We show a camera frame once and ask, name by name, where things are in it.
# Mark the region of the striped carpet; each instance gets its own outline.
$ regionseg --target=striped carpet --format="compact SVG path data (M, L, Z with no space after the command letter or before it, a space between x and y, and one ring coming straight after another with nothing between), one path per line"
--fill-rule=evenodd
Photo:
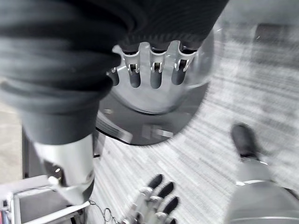
M239 161L229 131L238 121L255 129L274 179L299 191L299 28L224 23L222 32L206 98L182 133L152 147L106 139L92 198L118 219L162 173L177 183L180 224L222 223L235 189ZM95 207L88 220L102 223Z

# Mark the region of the circular plate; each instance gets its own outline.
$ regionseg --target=circular plate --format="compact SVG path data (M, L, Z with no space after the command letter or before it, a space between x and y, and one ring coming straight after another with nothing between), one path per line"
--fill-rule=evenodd
M153 145L172 138L192 119L207 90L214 61L214 33L208 36L187 69L181 85L171 82L179 42L173 41L165 56L162 84L150 85L150 51L148 43L140 44L141 85L130 85L122 57L117 68L119 83L100 102L97 129L107 136L130 145ZM119 46L114 52L123 55Z

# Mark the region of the metal finger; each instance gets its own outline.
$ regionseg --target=metal finger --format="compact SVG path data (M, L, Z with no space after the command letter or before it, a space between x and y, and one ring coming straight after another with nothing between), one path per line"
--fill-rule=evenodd
M178 197L174 197L164 208L163 212L170 214L178 206Z

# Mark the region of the cable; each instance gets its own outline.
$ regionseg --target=cable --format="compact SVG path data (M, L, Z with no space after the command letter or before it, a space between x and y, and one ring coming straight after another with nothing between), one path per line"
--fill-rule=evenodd
M110 210L110 208L105 208L104 212L103 210L97 205L97 203L93 200L88 200L90 205L95 205L99 208L102 216L103 216L103 219L104 219L104 223L111 223L111 224L118 224L119 222L117 221L117 219L112 215L112 211Z

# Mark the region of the robotic finger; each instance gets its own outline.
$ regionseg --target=robotic finger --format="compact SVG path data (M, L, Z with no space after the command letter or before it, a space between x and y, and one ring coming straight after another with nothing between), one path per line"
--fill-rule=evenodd
M169 215L178 206L178 197L170 200L164 208L161 208L163 200L174 190L174 183L167 183L158 194L154 189L162 182L162 175L156 176L147 187L140 190L136 201L132 204L124 224L174 224L174 218Z

